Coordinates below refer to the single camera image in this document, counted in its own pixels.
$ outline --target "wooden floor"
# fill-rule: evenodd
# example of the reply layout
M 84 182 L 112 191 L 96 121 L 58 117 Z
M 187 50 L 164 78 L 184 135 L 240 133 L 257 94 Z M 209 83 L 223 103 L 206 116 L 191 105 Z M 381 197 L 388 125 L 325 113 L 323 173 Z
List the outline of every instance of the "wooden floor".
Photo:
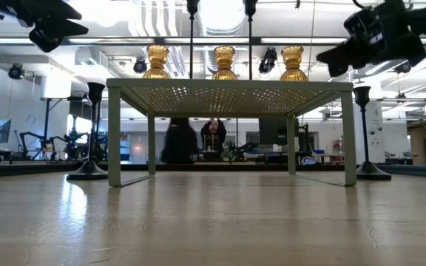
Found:
M 1 177 L 0 265 L 423 266 L 426 178 L 342 188 L 285 173 L 161 172 L 119 189 Z

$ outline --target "table leg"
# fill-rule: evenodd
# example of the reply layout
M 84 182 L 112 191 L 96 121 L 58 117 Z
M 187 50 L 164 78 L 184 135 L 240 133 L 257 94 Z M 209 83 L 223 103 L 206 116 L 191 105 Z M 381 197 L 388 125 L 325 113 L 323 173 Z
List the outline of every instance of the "table leg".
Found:
M 121 90 L 108 89 L 108 184 L 121 186 Z
M 147 135 L 149 145 L 149 176 L 155 175 L 155 116 L 152 113 L 147 114 Z
M 295 175 L 295 125 L 294 117 L 287 117 L 288 174 Z
M 356 148 L 352 92 L 341 94 L 343 142 L 345 146 L 345 186 L 356 185 Z

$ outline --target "vase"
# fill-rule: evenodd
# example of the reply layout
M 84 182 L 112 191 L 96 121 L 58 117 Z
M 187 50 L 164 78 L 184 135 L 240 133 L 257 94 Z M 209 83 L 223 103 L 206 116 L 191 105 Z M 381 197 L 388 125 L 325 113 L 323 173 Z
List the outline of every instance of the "vase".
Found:
M 234 54 L 236 50 L 230 46 L 220 46 L 214 49 L 214 56 L 218 71 L 213 75 L 214 80 L 237 80 L 234 72 L 231 71 Z
M 164 45 L 150 45 L 147 47 L 147 54 L 149 56 L 151 69 L 147 70 L 142 78 L 170 78 L 169 73 L 163 69 L 163 65 L 167 62 L 169 49 Z
M 303 47 L 286 47 L 280 54 L 287 69 L 280 77 L 281 81 L 308 81 L 307 75 L 300 70 Z

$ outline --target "metal table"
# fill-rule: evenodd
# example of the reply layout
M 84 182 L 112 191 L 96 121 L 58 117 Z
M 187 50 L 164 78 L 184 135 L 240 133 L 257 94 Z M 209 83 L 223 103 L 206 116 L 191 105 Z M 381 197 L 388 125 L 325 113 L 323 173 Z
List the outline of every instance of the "metal table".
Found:
M 295 175 L 294 118 L 341 98 L 345 186 L 356 184 L 353 84 L 290 81 L 211 81 L 110 78 L 109 185 L 120 187 L 121 99 L 147 116 L 149 178 L 155 175 L 155 117 L 287 118 L 288 173 Z

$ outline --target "stand base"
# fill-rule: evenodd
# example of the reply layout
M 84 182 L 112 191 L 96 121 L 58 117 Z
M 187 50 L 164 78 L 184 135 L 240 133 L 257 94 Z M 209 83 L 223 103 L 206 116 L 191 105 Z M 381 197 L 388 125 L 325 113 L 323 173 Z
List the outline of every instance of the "stand base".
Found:
M 357 170 L 357 178 L 358 180 L 391 180 L 392 176 L 371 162 L 363 162 Z
M 86 161 L 78 170 L 67 175 L 67 180 L 103 180 L 108 173 L 101 170 L 95 162 Z

